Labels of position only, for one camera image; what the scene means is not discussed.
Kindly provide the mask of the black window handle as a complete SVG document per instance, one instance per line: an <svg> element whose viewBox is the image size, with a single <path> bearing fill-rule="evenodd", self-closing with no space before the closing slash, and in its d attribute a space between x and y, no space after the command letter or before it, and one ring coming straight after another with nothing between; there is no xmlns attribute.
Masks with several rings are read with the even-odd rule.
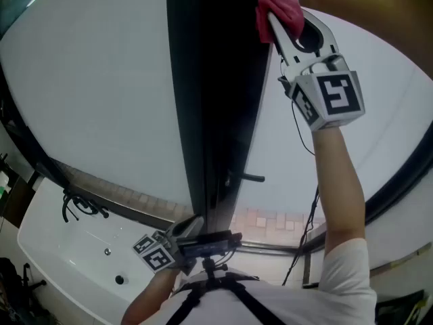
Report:
<svg viewBox="0 0 433 325"><path fill-rule="evenodd" d="M258 183L265 182L265 177L260 175L251 175L248 173L237 173L233 172L231 170L227 171L227 178L225 180L225 186L228 187L231 184L232 179L240 179L240 180L246 180L246 181L253 181Z"/></svg>

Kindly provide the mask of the frosted glass panel black frame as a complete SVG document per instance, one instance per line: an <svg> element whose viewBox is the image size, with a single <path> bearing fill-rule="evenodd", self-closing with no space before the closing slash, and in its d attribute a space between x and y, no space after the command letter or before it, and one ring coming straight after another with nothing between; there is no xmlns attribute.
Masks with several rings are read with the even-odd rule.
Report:
<svg viewBox="0 0 433 325"><path fill-rule="evenodd" d="M0 97L47 176L144 222L205 215L193 0L0 0Z"/></svg>

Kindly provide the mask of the black chest-mounted phone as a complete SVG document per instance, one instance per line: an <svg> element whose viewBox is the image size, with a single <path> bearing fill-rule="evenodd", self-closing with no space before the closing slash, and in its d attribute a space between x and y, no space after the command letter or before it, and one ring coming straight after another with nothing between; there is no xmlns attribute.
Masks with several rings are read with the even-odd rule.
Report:
<svg viewBox="0 0 433 325"><path fill-rule="evenodd" d="M230 230L177 239L179 251L185 258L224 255L241 245L242 233L232 233Z"/></svg>

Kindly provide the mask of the person's left forearm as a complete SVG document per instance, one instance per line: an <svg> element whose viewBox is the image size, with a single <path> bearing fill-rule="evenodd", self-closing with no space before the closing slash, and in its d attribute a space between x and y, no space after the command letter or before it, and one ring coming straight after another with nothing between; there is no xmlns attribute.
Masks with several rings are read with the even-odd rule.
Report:
<svg viewBox="0 0 433 325"><path fill-rule="evenodd" d="M140 325L154 315L165 302L175 285L179 269L163 269L154 274L150 283L125 311L121 325Z"/></svg>

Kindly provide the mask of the person in white shirt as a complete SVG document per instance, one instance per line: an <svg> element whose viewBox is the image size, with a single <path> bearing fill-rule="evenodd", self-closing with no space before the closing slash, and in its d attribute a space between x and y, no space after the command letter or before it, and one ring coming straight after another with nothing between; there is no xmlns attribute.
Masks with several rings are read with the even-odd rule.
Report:
<svg viewBox="0 0 433 325"><path fill-rule="evenodd" d="M377 296L369 284L369 255L362 238L326 254L316 290L245 281L246 290L285 325L375 325ZM262 325L228 290L206 293L181 325Z"/></svg>

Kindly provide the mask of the brown wooden cabinet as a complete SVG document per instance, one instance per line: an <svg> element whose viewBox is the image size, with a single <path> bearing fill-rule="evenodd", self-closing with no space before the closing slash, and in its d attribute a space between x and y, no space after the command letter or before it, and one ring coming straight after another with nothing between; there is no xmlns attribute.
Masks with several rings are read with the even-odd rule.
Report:
<svg viewBox="0 0 433 325"><path fill-rule="evenodd" d="M0 154L0 172L3 171L9 177L11 190L0 199L0 219L6 219L19 228L35 195L34 186L41 175L33 171L30 179L26 181L8 165L6 158L7 154Z"/></svg>

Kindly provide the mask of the white bathtub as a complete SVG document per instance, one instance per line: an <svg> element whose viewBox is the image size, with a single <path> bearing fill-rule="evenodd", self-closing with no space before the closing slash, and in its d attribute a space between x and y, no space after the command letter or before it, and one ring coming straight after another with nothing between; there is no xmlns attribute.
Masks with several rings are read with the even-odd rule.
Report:
<svg viewBox="0 0 433 325"><path fill-rule="evenodd" d="M119 325L126 308L147 286L152 271L132 246L155 229L117 214L62 218L63 189L45 178L18 232L32 264L75 305L105 325ZM109 248L112 253L104 254ZM115 282L121 275L124 284Z"/></svg>

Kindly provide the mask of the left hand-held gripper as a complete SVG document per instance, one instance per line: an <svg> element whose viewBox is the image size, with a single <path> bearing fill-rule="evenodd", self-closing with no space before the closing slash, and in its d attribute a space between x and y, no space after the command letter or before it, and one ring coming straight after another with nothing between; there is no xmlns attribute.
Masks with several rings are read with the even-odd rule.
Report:
<svg viewBox="0 0 433 325"><path fill-rule="evenodd" d="M165 232L145 234L133 246L133 252L155 274L164 269L180 269L188 276L196 266L196 258L184 257L178 245L198 236L204 225L201 215L193 215L173 223Z"/></svg>

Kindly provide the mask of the white bottle green mark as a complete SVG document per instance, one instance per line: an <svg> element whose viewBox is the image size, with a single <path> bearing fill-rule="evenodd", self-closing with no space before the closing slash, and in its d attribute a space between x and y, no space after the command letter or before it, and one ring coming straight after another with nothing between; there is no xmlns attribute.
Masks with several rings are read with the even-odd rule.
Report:
<svg viewBox="0 0 433 325"><path fill-rule="evenodd" d="M9 186L9 177L3 172L0 172L0 199L9 194L11 187Z"/></svg>

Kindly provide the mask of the pink cleaning cloth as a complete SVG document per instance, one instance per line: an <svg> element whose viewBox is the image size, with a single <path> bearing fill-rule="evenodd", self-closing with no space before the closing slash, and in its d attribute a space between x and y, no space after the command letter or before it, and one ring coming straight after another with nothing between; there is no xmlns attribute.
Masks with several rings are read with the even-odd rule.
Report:
<svg viewBox="0 0 433 325"><path fill-rule="evenodd" d="M304 28L304 16L298 0L257 0L256 29L261 43L273 43L273 33L268 20L272 12L288 28L295 39L299 39Z"/></svg>

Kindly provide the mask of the black window frame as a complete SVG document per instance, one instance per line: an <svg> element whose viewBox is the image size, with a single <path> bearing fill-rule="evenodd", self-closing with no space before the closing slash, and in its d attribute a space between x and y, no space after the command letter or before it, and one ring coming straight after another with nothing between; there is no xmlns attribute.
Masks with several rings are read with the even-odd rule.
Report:
<svg viewBox="0 0 433 325"><path fill-rule="evenodd" d="M433 164L433 0L299 0L334 34L338 53L359 78L365 114L342 132L373 221ZM317 178L311 130L278 78L286 63L274 45L261 74L252 118L241 118L222 147L219 197L206 212L210 232L234 228L249 240L299 243ZM232 179L227 171L265 177Z"/></svg>

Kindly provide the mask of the black chest harness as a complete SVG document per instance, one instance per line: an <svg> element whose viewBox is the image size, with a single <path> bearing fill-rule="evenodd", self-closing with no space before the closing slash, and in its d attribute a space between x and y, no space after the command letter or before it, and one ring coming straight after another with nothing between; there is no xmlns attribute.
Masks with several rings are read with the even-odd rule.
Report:
<svg viewBox="0 0 433 325"><path fill-rule="evenodd" d="M255 299L241 284L241 281L258 281L258 278L243 276L233 272L227 272L223 277L216 277L218 270L226 272L227 264L217 265L210 257L205 257L202 267L207 274L207 279L182 286L177 292L189 290L190 293L181 306L171 316L166 325L180 325L190 314L193 308L200 304L201 298L211 291L228 290L256 317L262 325L286 325L274 313L267 309L261 302Z"/></svg>

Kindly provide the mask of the black bathtub faucet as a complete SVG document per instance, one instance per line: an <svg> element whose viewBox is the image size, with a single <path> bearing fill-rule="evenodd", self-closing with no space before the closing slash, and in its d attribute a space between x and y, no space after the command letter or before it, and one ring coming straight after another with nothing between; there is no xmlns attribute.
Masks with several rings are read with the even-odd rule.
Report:
<svg viewBox="0 0 433 325"><path fill-rule="evenodd" d="M69 222L68 215L71 215L76 221L80 219L79 215L101 215L104 219L110 216L105 206L92 199L85 198L70 190L64 190L63 193L62 218L65 223Z"/></svg>

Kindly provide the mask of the black metal rack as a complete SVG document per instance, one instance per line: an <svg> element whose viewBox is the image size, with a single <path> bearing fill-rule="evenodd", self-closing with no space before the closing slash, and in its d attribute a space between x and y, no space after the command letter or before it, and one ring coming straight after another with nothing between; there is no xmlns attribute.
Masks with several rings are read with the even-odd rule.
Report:
<svg viewBox="0 0 433 325"><path fill-rule="evenodd" d="M381 301L375 307L375 325L417 325L419 314L427 301L424 290Z"/></svg>

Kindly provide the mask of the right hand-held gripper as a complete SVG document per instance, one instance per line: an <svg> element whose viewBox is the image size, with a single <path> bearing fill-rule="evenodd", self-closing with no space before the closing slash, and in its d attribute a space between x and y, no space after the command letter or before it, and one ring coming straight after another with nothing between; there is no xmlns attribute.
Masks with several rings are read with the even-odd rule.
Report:
<svg viewBox="0 0 433 325"><path fill-rule="evenodd" d="M338 53L330 28L307 10L302 12L304 28L298 39L268 13L275 46L288 66L278 81L311 131L347 125L365 114L358 75Z"/></svg>

